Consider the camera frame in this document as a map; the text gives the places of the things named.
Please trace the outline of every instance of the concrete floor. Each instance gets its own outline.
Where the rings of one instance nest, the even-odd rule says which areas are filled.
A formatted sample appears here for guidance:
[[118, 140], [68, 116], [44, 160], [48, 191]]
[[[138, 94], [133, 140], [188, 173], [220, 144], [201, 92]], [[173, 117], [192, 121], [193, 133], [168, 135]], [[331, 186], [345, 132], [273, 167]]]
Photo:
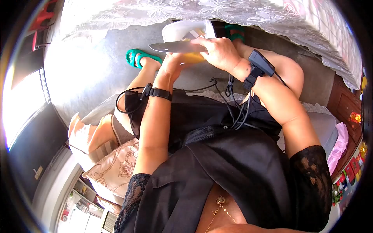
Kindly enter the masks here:
[[[103, 39], [89, 43], [78, 39], [62, 41], [59, 35], [61, 13], [56, 15], [55, 27], [48, 35], [52, 43], [46, 49], [44, 66], [52, 103], [67, 125], [76, 112], [83, 118], [104, 100], [125, 90], [135, 78], [139, 69], [127, 64], [125, 55], [129, 49], [138, 48], [161, 58], [165, 56], [165, 53], [155, 52], [148, 45], [163, 41], [162, 28], [169, 21], [150, 26], [130, 26], [125, 30], [108, 30]], [[218, 36], [224, 36], [220, 29], [216, 32]], [[304, 49], [276, 35], [247, 27], [245, 37], [246, 44], [252, 47], [272, 50], [298, 62], [305, 74], [300, 100], [327, 105], [334, 71]], [[184, 70], [175, 87], [189, 90], [202, 88], [211, 84], [211, 77], [219, 80], [218, 88], [224, 91], [228, 73], [207, 62]], [[234, 91], [245, 93], [239, 82], [235, 82]]]

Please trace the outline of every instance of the teal sandal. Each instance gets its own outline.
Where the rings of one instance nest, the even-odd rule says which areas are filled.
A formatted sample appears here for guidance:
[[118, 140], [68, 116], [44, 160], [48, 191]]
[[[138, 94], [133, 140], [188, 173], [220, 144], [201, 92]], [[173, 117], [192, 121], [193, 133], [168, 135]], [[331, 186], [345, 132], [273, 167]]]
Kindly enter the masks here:
[[234, 41], [235, 39], [239, 38], [242, 40], [243, 43], [245, 43], [245, 37], [243, 35], [238, 34], [238, 33], [231, 35], [231, 30], [238, 30], [240, 32], [245, 32], [244, 26], [240, 26], [238, 24], [228, 24], [224, 26], [224, 29], [225, 29], [225, 34], [231, 41]]
[[157, 56], [154, 56], [154, 55], [150, 55], [150, 54], [145, 53], [145, 52], [143, 52], [139, 49], [136, 49], [136, 48], [128, 50], [127, 54], [126, 54], [126, 60], [127, 60], [128, 64], [130, 64], [131, 66], [133, 66], [135, 68], [139, 68], [139, 69], [142, 69], [142, 65], [140, 63], [140, 60], [143, 57], [150, 57], [150, 58], [158, 61], [162, 65], [162, 59], [161, 58], [159, 58]]

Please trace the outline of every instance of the hand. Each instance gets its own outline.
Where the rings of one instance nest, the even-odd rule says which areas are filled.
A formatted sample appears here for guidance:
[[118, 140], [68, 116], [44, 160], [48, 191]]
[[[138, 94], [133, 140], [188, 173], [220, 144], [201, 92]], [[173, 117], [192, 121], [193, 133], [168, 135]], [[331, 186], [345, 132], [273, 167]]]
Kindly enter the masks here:
[[168, 53], [166, 55], [154, 81], [156, 87], [162, 86], [161, 89], [165, 89], [167, 86], [167, 89], [172, 90], [173, 83], [178, 79], [181, 71], [188, 66], [187, 64], [180, 64], [182, 63], [182, 56], [182, 53]]
[[204, 46], [208, 50], [208, 53], [201, 52], [201, 55], [211, 65], [229, 73], [232, 72], [242, 60], [231, 40], [225, 37], [208, 40], [198, 37], [192, 40], [191, 43]]

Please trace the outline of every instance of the knife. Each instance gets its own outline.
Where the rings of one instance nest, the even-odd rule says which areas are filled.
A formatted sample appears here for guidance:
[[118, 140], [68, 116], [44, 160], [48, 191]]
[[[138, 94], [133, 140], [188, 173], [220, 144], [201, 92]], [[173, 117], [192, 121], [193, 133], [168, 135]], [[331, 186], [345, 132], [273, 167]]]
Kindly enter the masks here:
[[199, 44], [191, 44], [190, 41], [172, 41], [158, 44], [150, 44], [149, 47], [164, 53], [194, 53], [207, 52], [207, 49]]

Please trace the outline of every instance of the black dress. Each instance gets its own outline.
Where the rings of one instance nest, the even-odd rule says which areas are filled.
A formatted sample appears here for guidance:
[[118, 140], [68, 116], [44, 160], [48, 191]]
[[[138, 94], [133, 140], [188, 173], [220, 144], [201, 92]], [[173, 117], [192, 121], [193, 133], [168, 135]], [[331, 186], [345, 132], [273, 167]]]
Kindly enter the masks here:
[[[225, 116], [219, 112], [225, 105], [208, 101], [206, 105], [220, 111], [205, 115], [192, 130], [193, 126], [173, 125], [172, 111], [177, 107], [171, 105], [170, 148], [175, 152], [152, 175], [131, 178], [115, 232], [195, 232], [214, 183], [235, 199], [248, 224], [322, 230], [332, 203], [324, 149], [311, 146], [288, 159], [275, 143], [281, 127], [268, 111], [258, 110], [265, 109], [259, 101], [251, 109], [257, 114], [248, 122], [262, 130], [238, 131], [223, 128], [227, 111]], [[192, 114], [193, 104], [188, 107]], [[135, 136], [141, 118], [130, 116]]]

